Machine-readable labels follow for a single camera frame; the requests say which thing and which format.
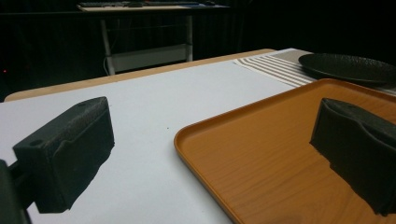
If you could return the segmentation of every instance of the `orange tray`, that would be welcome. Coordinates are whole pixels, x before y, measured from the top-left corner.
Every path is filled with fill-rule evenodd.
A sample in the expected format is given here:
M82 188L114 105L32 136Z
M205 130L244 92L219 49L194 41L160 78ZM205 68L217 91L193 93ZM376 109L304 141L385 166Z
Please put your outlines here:
M236 223L396 223L309 144L323 97L396 123L396 97L322 79L183 128L177 153Z

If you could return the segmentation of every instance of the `table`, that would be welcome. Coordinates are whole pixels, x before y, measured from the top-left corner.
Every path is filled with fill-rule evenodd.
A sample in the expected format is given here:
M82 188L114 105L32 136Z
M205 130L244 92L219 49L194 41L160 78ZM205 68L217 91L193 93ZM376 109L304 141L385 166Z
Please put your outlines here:
M106 12L106 11L153 11L153 10L175 10L175 9L191 9L191 7L167 6L167 7L81 7L78 8L86 12ZM154 64L171 63L185 60L192 61L192 15L185 18L187 27L185 44L161 47L156 49L144 49L134 52L122 52L113 54L108 42L106 21L101 20L102 38L104 41L106 52L106 63L108 74L115 75L116 72L136 69L139 67L151 66Z
M11 164L15 161L11 148L24 136L75 103L106 96L116 142L109 160L70 211L42 215L32 205L33 222L231 223L177 156L173 139L187 125L292 90L291 85L241 67L233 59L262 55L285 59L281 56L295 51L263 49L11 94L0 104L0 158ZM358 205L356 211L367 209L367 204ZM348 212L334 218L342 222ZM394 215L371 213L352 218L363 217L376 223L395 221ZM277 223L318 218L281 216Z

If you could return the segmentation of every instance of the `black plate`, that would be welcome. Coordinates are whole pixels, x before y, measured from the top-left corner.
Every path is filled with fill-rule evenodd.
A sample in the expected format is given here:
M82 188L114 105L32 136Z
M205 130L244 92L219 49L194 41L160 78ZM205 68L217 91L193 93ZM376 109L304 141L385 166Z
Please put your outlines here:
M303 69L317 77L337 78L361 85L396 83L396 66L343 54L314 53L299 58Z

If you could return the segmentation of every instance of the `striped cloth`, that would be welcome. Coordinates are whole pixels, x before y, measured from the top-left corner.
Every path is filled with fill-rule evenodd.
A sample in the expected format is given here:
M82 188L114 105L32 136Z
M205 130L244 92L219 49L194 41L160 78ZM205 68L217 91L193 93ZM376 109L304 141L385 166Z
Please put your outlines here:
M299 63L293 63L274 56L262 56L258 58L240 58L233 60L235 64L246 67L251 71L258 72L277 81L288 84L294 88L303 86L316 79L309 77ZM375 88L376 90L396 95L396 88Z

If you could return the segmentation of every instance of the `dark background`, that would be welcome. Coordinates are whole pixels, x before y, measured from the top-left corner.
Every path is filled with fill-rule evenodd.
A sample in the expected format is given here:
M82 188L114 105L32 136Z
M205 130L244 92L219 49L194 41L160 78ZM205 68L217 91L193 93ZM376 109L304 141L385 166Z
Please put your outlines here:
M0 13L78 11L76 0L2 0ZM218 0L241 11L193 17L194 60L254 49L304 49L396 64L395 16L385 1ZM182 16L107 19L112 52L183 43ZM0 102L15 91L104 77L99 19L2 21Z

